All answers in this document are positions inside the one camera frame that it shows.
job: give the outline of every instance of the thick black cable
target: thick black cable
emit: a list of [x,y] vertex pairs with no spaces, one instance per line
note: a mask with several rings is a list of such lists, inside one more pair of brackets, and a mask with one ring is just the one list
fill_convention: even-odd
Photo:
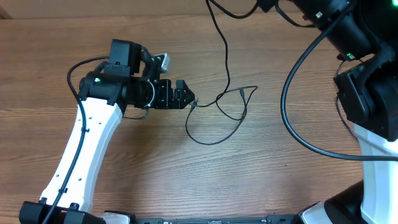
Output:
[[297,60],[292,70],[290,71],[287,79],[285,81],[285,85],[282,90],[282,96],[280,98],[280,113],[282,115],[282,121],[285,124],[288,132],[293,136],[293,138],[298,141],[301,145],[306,147],[307,149],[321,154],[323,156],[332,157],[335,159],[345,159],[350,161],[398,161],[398,157],[395,156],[355,156],[355,155],[347,155],[340,154],[335,152],[326,151],[324,149],[320,149],[316,146],[311,145],[309,142],[301,138],[293,129],[292,125],[289,123],[289,119],[287,118],[286,113],[286,97],[287,91],[289,89],[289,85],[293,80],[293,77],[296,71],[299,69],[303,61],[307,58],[310,52],[336,27],[336,25],[344,19],[344,17],[352,10],[352,6],[347,5],[347,7],[341,12],[341,14],[333,21],[329,27],[327,27],[305,50],[305,52],[301,55],[301,57]]
[[130,118],[130,117],[126,117],[126,116],[123,116],[123,118],[126,118],[126,119],[146,119],[148,117],[148,115],[149,115],[149,109],[147,108],[145,115],[140,117],[140,118]]
[[279,7],[279,1],[275,3],[275,10],[281,15],[287,22],[292,24],[295,27],[302,27],[302,28],[315,28],[315,25],[313,24],[308,24],[308,25],[300,25],[296,22],[294,22],[293,19],[291,19],[280,7]]
[[[337,71],[336,71],[336,77],[340,74],[340,71],[341,71],[341,69],[343,68],[343,64],[344,64],[344,63],[345,63],[345,61],[343,61],[343,62],[340,63],[340,65],[339,65],[339,67],[338,67],[338,69],[337,69]],[[351,130],[351,128],[348,126],[347,122],[344,120],[344,117],[343,117],[343,115],[341,114],[340,106],[339,106],[338,102],[339,102],[339,99],[338,99],[338,96],[336,96],[336,100],[335,100],[336,109],[337,109],[338,116],[340,116],[341,122],[343,122],[343,125],[344,125],[344,126],[346,127],[346,129],[351,133],[351,135],[355,138],[355,140],[358,141],[358,137],[356,137],[354,131]]]
[[74,69],[76,69],[80,65],[84,65],[86,63],[94,62],[96,60],[107,59],[107,58],[109,58],[109,57],[108,56],[103,56],[103,57],[96,57],[96,58],[84,60],[82,62],[77,63],[71,69],[69,69],[69,72],[68,72],[68,75],[67,75],[67,82],[68,82],[68,86],[70,88],[70,91],[72,91],[73,96],[75,97],[75,99],[76,99],[76,101],[77,101],[77,103],[79,105],[79,109],[80,109],[80,113],[81,113],[81,120],[82,120],[81,135],[80,135],[79,145],[77,147],[75,156],[73,157],[72,163],[70,164],[70,167],[69,167],[68,172],[67,172],[67,174],[65,176],[65,179],[63,180],[61,188],[58,190],[58,195],[55,198],[54,203],[52,204],[52,206],[50,208],[50,211],[48,212],[48,214],[44,218],[42,224],[47,224],[49,222],[49,220],[51,219],[51,216],[52,216],[55,208],[57,207],[57,204],[59,203],[59,201],[61,199],[62,194],[65,192],[65,189],[67,187],[69,178],[70,178],[70,176],[71,176],[71,174],[73,172],[73,169],[75,168],[77,159],[79,158],[81,147],[83,146],[83,141],[85,139],[85,134],[86,134],[86,113],[85,113],[85,109],[83,107],[83,104],[81,103],[81,99],[80,99],[79,95],[77,94],[75,88],[73,87],[72,81],[70,80],[71,74],[74,71]]
[[[250,10],[250,12],[248,12],[247,14],[245,14],[245,15],[243,15],[243,16],[237,16],[237,15],[234,15],[234,14],[228,12],[226,9],[224,9],[222,6],[220,6],[220,5],[219,5],[217,2],[215,2],[214,0],[206,0],[206,5],[207,5],[207,8],[209,9],[211,18],[213,19],[214,26],[216,27],[216,30],[217,30],[217,32],[219,33],[219,35],[221,36],[221,38],[223,39],[223,42],[224,42],[224,45],[225,45],[225,70],[226,70],[226,75],[227,75],[227,79],[228,79],[227,85],[226,85],[224,91],[223,91],[222,93],[220,93],[219,95],[217,95],[217,97],[216,97],[216,99],[215,99],[214,101],[212,101],[212,102],[210,102],[210,103],[208,103],[208,104],[206,104],[206,105],[197,105],[198,102],[197,102],[197,101],[194,101],[194,102],[192,103],[192,105],[191,105],[191,110],[190,110],[190,112],[189,112],[189,114],[188,114],[188,116],[187,116],[187,120],[185,121],[185,131],[187,132],[188,137],[189,137],[190,139],[192,139],[193,141],[195,141],[196,143],[199,143],[199,144],[202,144],[202,145],[206,145],[206,146],[211,146],[211,145],[215,145],[215,144],[219,144],[219,143],[224,142],[225,140],[229,139],[229,138],[239,129],[240,125],[242,124],[243,120],[245,119],[245,117],[246,117],[246,115],[247,115],[247,113],[248,113],[248,103],[249,103],[249,101],[250,101],[250,99],[251,99],[251,96],[252,96],[252,94],[258,89],[258,86],[245,86],[245,87],[236,88],[236,89],[233,89],[233,90],[228,90],[229,84],[231,83],[231,77],[230,77],[229,68],[228,68],[228,43],[227,43],[227,41],[226,41],[226,39],[225,39],[225,36],[223,35],[222,31],[221,31],[220,28],[218,27],[218,24],[217,24],[215,15],[214,15],[214,13],[213,13],[213,10],[211,9],[211,6],[210,6],[209,1],[211,1],[215,6],[217,6],[219,9],[221,9],[221,10],[222,10],[223,12],[225,12],[227,15],[229,15],[229,16],[235,18],[235,19],[244,19],[244,18],[249,17],[249,16],[257,9],[257,7],[258,7],[258,5],[257,5],[257,3],[256,3],[256,4],[254,5],[254,7],[252,8],[252,10]],[[246,101],[246,99],[245,99],[245,97],[244,97],[244,89],[247,89],[247,88],[253,88],[253,90],[252,90],[252,92],[250,93],[248,100]],[[221,109],[221,107],[220,107],[219,104],[218,104],[218,101],[219,101],[225,94],[231,93],[231,92],[233,92],[233,91],[238,91],[238,90],[239,90],[239,92],[240,92],[240,94],[241,94],[241,97],[242,97],[242,101],[243,101],[243,105],[244,105],[244,110],[243,110],[242,115],[241,115],[240,118],[233,118],[233,117],[231,117],[230,115],[228,115],[227,113],[225,113],[225,112]],[[211,105],[213,105],[213,104],[216,104],[216,105],[217,105],[217,108],[218,108],[225,116],[227,116],[228,118],[233,119],[233,120],[235,120],[235,121],[239,121],[239,123],[236,125],[235,129],[234,129],[228,136],[226,136],[225,138],[223,138],[223,139],[220,140],[220,141],[212,142],[212,143],[200,142],[200,141],[196,140],[195,138],[193,138],[192,135],[189,133],[189,130],[188,130],[188,120],[189,120],[189,117],[191,116],[192,111],[193,111],[196,107],[198,107],[198,108],[205,108],[205,107],[211,106]]]
[[211,3],[213,3],[218,9],[220,9],[221,11],[223,11],[225,14],[227,14],[227,15],[229,15],[230,17],[232,17],[232,18],[234,18],[234,19],[244,19],[244,18],[247,18],[247,17],[249,17],[249,16],[251,16],[251,14],[253,14],[255,11],[256,11],[256,9],[259,7],[259,5],[258,5],[258,3],[257,3],[257,1],[256,1],[256,3],[255,3],[255,5],[253,6],[253,8],[248,12],[248,13],[246,13],[245,15],[235,15],[235,14],[233,14],[232,12],[229,12],[228,10],[226,10],[223,6],[221,6],[220,4],[218,4],[215,0],[210,0],[211,1]]

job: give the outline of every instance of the black cable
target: black cable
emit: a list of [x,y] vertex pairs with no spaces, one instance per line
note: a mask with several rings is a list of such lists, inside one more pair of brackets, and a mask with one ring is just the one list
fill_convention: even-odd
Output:
[[70,178],[70,176],[71,176],[71,174],[73,172],[73,169],[75,168],[77,159],[79,158],[81,147],[83,146],[83,141],[85,139],[85,134],[86,134],[86,113],[85,113],[85,109],[83,107],[83,104],[81,103],[80,97],[77,94],[77,92],[76,92],[75,88],[73,87],[72,82],[70,80],[71,74],[74,71],[74,69],[76,69],[80,65],[84,65],[86,63],[90,63],[90,62],[93,62],[95,60],[102,60],[102,59],[107,59],[107,58],[109,58],[109,57],[108,56],[103,56],[103,57],[96,57],[96,58],[84,60],[82,62],[77,63],[71,69],[69,69],[69,72],[68,72],[68,75],[67,75],[67,82],[68,82],[68,86],[70,88],[70,91],[72,91],[73,96],[75,97],[75,99],[76,99],[76,101],[77,101],[77,103],[79,105],[79,109],[80,109],[80,112],[81,112],[81,120],[82,120],[81,135],[80,135],[79,145],[77,147],[75,156],[73,157],[72,163],[70,164],[70,167],[68,169],[67,175],[65,176],[65,179],[63,180],[62,186],[58,190],[58,195],[55,198],[54,203],[52,204],[52,206],[50,208],[50,211],[48,212],[47,216],[44,218],[42,224],[47,224],[49,222],[49,220],[51,219],[51,215],[53,214],[53,212],[55,210],[55,207],[57,207],[57,204],[59,203],[59,201],[61,199],[61,196],[62,196],[62,194],[64,193],[64,191],[65,191],[65,189],[67,187],[69,178]]
[[288,132],[293,136],[293,138],[298,141],[301,145],[305,146],[307,149],[321,154],[323,156],[332,157],[335,159],[345,159],[350,161],[398,161],[398,157],[395,156],[354,156],[354,155],[347,155],[347,154],[339,154],[335,152],[326,151],[324,149],[320,149],[311,145],[309,142],[301,138],[293,129],[292,125],[289,123],[289,119],[287,118],[286,113],[286,97],[287,91],[289,89],[289,85],[293,80],[293,77],[296,71],[299,69],[303,61],[307,58],[310,52],[323,40],[335,27],[336,25],[344,19],[344,17],[352,10],[352,5],[347,6],[341,14],[333,21],[329,27],[327,27],[305,50],[305,52],[301,55],[301,57],[297,60],[295,65],[293,66],[292,70],[290,71],[287,79],[285,81],[285,85],[282,90],[282,96],[280,98],[280,113],[282,115],[282,120],[285,124],[286,129]]
[[[343,61],[343,62],[340,63],[340,65],[339,65],[339,67],[338,67],[338,69],[337,69],[337,71],[336,71],[336,77],[340,74],[340,71],[341,71],[341,69],[343,68],[344,62],[345,62],[345,61]],[[343,115],[341,114],[340,106],[339,106],[338,102],[339,102],[339,99],[338,99],[338,96],[336,96],[335,103],[336,103],[336,109],[337,109],[338,116],[340,116],[340,119],[341,119],[341,121],[343,122],[344,126],[345,126],[345,127],[347,128],[347,130],[351,133],[351,135],[355,138],[355,140],[358,141],[358,137],[356,137],[356,135],[355,135],[355,133],[353,132],[353,130],[351,130],[351,128],[348,126],[347,122],[344,120],[344,117],[343,117]]]
[[140,117],[140,118],[130,118],[130,117],[126,117],[126,116],[123,116],[123,118],[126,118],[126,119],[146,119],[148,117],[148,115],[149,115],[149,109],[147,108],[146,111],[147,112],[145,113],[145,115]]
[[275,9],[276,11],[290,24],[292,24],[295,27],[302,27],[302,28],[315,28],[315,25],[313,24],[308,24],[308,25],[300,25],[296,22],[293,21],[280,7],[279,7],[279,1],[275,3]]
[[230,17],[235,18],[235,19],[244,19],[244,18],[247,18],[247,17],[251,16],[251,14],[253,14],[253,13],[256,11],[256,9],[259,7],[258,2],[256,1],[255,5],[253,6],[253,8],[252,8],[248,13],[246,13],[245,15],[239,16],[239,15],[233,14],[232,12],[229,12],[229,11],[226,10],[223,6],[221,6],[220,4],[218,4],[215,0],[210,0],[210,1],[211,1],[211,3],[213,3],[218,9],[220,9],[220,10],[223,11],[225,14],[227,14],[227,15],[229,15]]
[[[206,146],[211,146],[211,145],[215,145],[215,144],[222,143],[222,142],[224,142],[225,140],[229,139],[229,138],[238,130],[238,128],[240,127],[240,125],[242,124],[243,120],[245,119],[245,117],[246,117],[246,115],[247,115],[247,113],[248,113],[248,104],[249,104],[249,101],[250,101],[250,99],[251,99],[251,96],[252,96],[252,94],[258,89],[258,86],[245,86],[245,87],[236,88],[236,89],[233,89],[233,90],[228,90],[229,84],[231,83],[231,77],[230,77],[229,68],[228,68],[228,43],[227,43],[227,41],[226,41],[226,39],[225,39],[225,37],[224,37],[222,31],[221,31],[220,28],[218,27],[218,24],[217,24],[217,22],[216,22],[215,15],[214,15],[214,13],[213,13],[213,10],[211,9],[211,6],[210,6],[209,1],[211,1],[215,6],[217,6],[219,9],[221,9],[221,10],[222,10],[223,12],[225,12],[227,15],[229,15],[229,16],[235,18],[235,19],[244,19],[244,18],[249,17],[249,16],[257,9],[257,7],[258,7],[258,4],[256,3],[256,4],[254,5],[254,7],[250,10],[250,12],[248,12],[247,14],[245,14],[245,15],[243,15],[243,16],[237,16],[237,15],[234,15],[234,14],[230,13],[229,11],[227,11],[225,8],[223,8],[222,6],[220,6],[220,5],[219,5],[217,2],[215,2],[214,0],[206,0],[207,8],[209,9],[211,18],[213,19],[214,26],[216,27],[216,30],[217,30],[217,32],[219,33],[219,35],[221,36],[221,38],[223,39],[223,42],[224,42],[224,45],[225,45],[225,70],[226,70],[226,75],[227,75],[227,79],[228,79],[227,85],[226,85],[224,91],[223,91],[222,93],[220,93],[219,95],[217,95],[217,97],[216,97],[216,99],[215,99],[214,101],[212,101],[212,102],[210,102],[210,103],[208,103],[208,104],[206,104],[206,105],[198,105],[198,102],[197,102],[197,101],[194,101],[194,102],[192,103],[192,105],[191,105],[191,110],[190,110],[190,112],[189,112],[189,114],[188,114],[188,116],[187,116],[187,120],[185,121],[185,131],[187,132],[188,137],[189,137],[190,139],[192,139],[193,141],[195,141],[196,143],[199,143],[199,144],[202,144],[202,145],[206,145]],[[246,101],[246,99],[245,99],[245,97],[244,97],[244,90],[247,89],[247,88],[253,88],[253,90],[252,90],[252,92],[250,93],[248,100]],[[242,115],[241,115],[240,118],[233,118],[233,117],[231,117],[230,115],[228,115],[227,113],[225,113],[225,112],[221,109],[221,107],[220,107],[219,104],[218,104],[218,101],[219,101],[225,94],[231,93],[231,92],[233,92],[233,91],[238,91],[238,90],[239,90],[239,93],[240,93],[240,95],[241,95],[241,97],[242,97],[242,100],[243,100],[244,110],[243,110],[243,113],[242,113]],[[205,108],[205,107],[208,107],[208,106],[213,105],[213,104],[216,104],[216,105],[217,105],[217,108],[218,108],[225,116],[227,116],[229,119],[233,119],[233,120],[235,120],[235,121],[239,121],[239,123],[236,125],[235,129],[234,129],[228,136],[226,136],[225,138],[223,138],[223,139],[220,140],[220,141],[213,142],[213,143],[204,143],[204,142],[200,142],[200,141],[196,140],[195,138],[193,138],[193,137],[191,136],[191,134],[189,133],[189,131],[188,131],[188,120],[189,120],[189,117],[191,116],[192,111],[193,111],[196,107],[198,107],[198,108]]]

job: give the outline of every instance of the beige wall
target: beige wall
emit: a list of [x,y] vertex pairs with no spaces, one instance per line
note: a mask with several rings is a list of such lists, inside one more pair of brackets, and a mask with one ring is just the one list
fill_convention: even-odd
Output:
[[[256,1],[218,2],[233,13],[245,13]],[[208,13],[205,0],[0,0],[0,6],[13,19]],[[298,11],[291,2],[282,1],[280,6],[285,12]]]

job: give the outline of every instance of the wooden table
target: wooden table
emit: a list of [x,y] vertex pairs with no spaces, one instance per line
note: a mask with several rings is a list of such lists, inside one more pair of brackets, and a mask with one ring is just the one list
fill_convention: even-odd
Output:
[[[303,22],[300,13],[292,18]],[[99,172],[93,213],[108,209],[163,218],[295,213],[362,179],[361,163],[310,152],[280,118],[285,78],[319,31],[292,27],[276,13],[217,20],[230,47],[231,88],[259,85],[244,123],[228,141],[202,146],[185,133],[189,108],[123,120]],[[76,114],[68,69],[107,55],[111,39],[132,40],[153,54],[168,52],[172,67],[163,77],[184,79],[202,103],[226,85],[224,45],[209,15],[0,20],[0,28],[1,223],[17,223],[22,202],[38,201],[58,166]],[[334,105],[336,55],[323,41],[308,57],[289,90],[288,114],[314,145],[359,154]],[[77,69],[73,83],[96,64]],[[236,116],[243,108],[238,93],[225,96],[221,105]],[[195,110],[189,127],[199,140],[212,142],[235,125],[211,107]]]

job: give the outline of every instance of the wooden surface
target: wooden surface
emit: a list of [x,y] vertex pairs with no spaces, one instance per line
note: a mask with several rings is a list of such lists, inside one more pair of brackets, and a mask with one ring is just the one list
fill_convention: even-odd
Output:
[[[299,22],[301,14],[292,14]],[[358,162],[319,156],[285,130],[279,111],[285,78],[319,34],[292,27],[276,13],[217,20],[230,46],[231,88],[259,85],[236,134],[216,146],[191,141],[189,108],[150,111],[123,120],[99,172],[93,213],[122,210],[138,217],[260,217],[294,213],[362,178]],[[0,20],[0,222],[16,223],[22,202],[38,201],[55,172],[72,130],[76,102],[68,69],[107,55],[111,39],[168,52],[164,78],[184,79],[202,103],[226,85],[224,45],[205,16]],[[287,100],[299,134],[316,146],[359,154],[334,106],[337,51],[323,41],[302,65]],[[77,85],[96,63],[73,74]],[[221,105],[236,116],[239,94]],[[128,108],[127,116],[141,114]],[[197,109],[190,130],[201,141],[224,138],[236,123],[215,107]]]
[[[248,12],[256,0],[217,2],[233,13],[242,14]],[[14,19],[208,14],[205,0],[0,0],[0,6]],[[286,0],[281,0],[280,7],[285,12],[299,12],[294,3]]]

